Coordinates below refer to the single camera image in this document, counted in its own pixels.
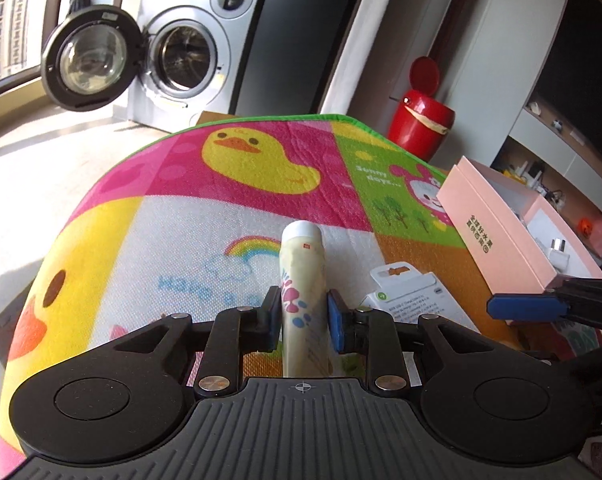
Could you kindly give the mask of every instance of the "red trash can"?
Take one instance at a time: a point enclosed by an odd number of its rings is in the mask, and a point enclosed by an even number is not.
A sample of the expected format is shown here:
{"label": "red trash can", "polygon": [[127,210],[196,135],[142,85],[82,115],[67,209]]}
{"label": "red trash can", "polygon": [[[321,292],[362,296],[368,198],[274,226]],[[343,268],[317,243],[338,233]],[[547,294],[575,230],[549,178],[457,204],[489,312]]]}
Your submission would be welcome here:
{"label": "red trash can", "polygon": [[439,69],[429,57],[412,63],[410,83],[412,89],[396,109],[388,139],[428,162],[454,124],[454,111],[430,97],[439,86]]}

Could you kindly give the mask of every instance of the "tiled floor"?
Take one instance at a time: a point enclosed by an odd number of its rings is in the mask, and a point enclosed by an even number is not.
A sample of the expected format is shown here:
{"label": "tiled floor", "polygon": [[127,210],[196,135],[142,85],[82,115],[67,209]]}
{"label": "tiled floor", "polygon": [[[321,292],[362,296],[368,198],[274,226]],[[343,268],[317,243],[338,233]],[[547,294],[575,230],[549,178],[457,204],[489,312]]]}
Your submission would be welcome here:
{"label": "tiled floor", "polygon": [[[113,118],[111,107],[76,113],[51,106],[0,137],[0,314],[33,280],[92,184],[164,135]],[[0,327],[9,317],[0,317]],[[3,373],[0,362],[0,388]]]}

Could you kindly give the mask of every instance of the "cartoon character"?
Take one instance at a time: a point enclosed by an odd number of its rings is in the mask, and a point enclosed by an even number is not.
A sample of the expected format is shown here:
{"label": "cartoon character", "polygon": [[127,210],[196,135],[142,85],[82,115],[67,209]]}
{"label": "cartoon character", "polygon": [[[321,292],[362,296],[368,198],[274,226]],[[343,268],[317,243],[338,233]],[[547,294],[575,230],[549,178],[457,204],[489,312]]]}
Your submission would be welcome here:
{"label": "cartoon character", "polygon": [[417,164],[416,169],[420,174],[419,176],[414,176],[409,171],[395,164],[388,168],[394,176],[402,177],[405,180],[405,187],[410,194],[430,210],[432,216],[437,220],[434,222],[435,226],[438,229],[444,230],[445,225],[452,225],[452,221],[447,216],[441,202],[437,200],[437,193],[441,188],[441,183],[434,178],[434,175],[424,165]]}
{"label": "cartoon character", "polygon": [[251,128],[212,132],[201,157],[217,173],[263,191],[302,194],[321,182],[321,174],[315,168],[290,162],[277,139]]}
{"label": "cartoon character", "polygon": [[88,347],[112,267],[142,197],[94,207],[70,222],[30,288],[8,355],[0,398],[0,476],[25,456],[8,416],[12,394],[28,377]]}

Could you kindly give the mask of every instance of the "silver bolt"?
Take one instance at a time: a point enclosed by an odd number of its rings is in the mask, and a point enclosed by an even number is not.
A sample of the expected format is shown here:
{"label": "silver bolt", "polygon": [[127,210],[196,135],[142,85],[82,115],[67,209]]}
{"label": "silver bolt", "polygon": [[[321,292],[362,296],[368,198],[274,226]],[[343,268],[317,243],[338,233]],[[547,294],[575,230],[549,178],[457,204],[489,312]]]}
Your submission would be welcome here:
{"label": "silver bolt", "polygon": [[230,386],[230,381],[220,375],[209,375],[199,381],[199,387],[207,392],[220,392]]}
{"label": "silver bolt", "polygon": [[407,382],[402,377],[398,375],[382,375],[381,377],[377,377],[375,384],[381,390],[385,390],[386,392],[394,392],[396,390],[400,390],[401,388],[405,388]]}

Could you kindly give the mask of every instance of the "open round door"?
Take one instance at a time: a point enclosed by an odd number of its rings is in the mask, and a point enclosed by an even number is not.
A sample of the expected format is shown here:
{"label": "open round door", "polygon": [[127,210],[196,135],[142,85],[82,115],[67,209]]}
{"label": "open round door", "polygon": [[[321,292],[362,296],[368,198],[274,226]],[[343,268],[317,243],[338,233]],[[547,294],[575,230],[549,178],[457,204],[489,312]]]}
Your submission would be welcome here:
{"label": "open round door", "polygon": [[109,5],[70,14],[41,56],[41,80],[60,107],[87,112],[105,106],[139,73],[143,37],[134,18]]}

